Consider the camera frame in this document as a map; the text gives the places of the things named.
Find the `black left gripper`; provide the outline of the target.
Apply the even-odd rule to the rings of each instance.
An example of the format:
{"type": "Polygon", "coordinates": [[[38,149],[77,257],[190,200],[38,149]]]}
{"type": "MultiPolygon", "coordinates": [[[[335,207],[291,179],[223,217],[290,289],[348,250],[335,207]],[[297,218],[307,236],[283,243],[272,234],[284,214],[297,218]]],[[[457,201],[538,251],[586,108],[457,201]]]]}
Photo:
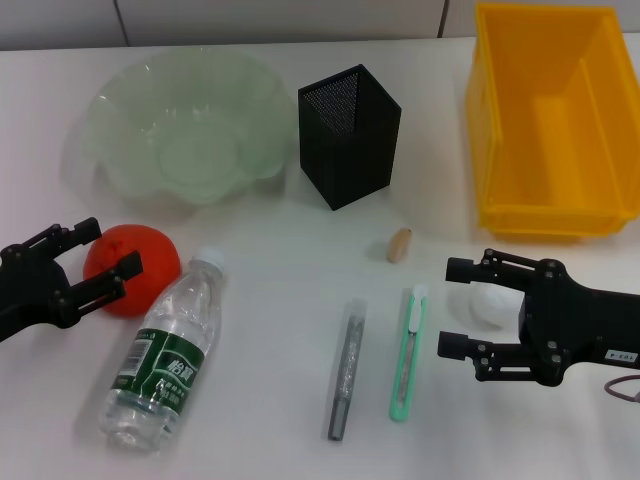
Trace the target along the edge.
{"type": "Polygon", "coordinates": [[[101,235],[98,220],[89,217],[71,229],[53,224],[1,251],[1,341],[37,324],[70,328],[71,306],[82,317],[126,296],[125,283],[143,272],[138,251],[71,288],[55,261],[101,235]]]}

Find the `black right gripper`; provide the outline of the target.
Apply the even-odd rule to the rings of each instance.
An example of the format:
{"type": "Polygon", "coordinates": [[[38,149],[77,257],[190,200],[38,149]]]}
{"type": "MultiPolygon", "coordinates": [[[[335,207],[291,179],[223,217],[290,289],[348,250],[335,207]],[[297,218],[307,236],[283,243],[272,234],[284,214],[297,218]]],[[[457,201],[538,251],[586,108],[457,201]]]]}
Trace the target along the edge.
{"type": "Polygon", "coordinates": [[[494,249],[486,249],[478,263],[450,257],[446,280],[525,292],[519,318],[522,345],[439,333],[437,355],[470,359],[480,382],[536,381],[555,387],[566,370],[578,363],[639,368],[639,297],[635,294],[585,287],[558,260],[537,261],[494,249]]]}

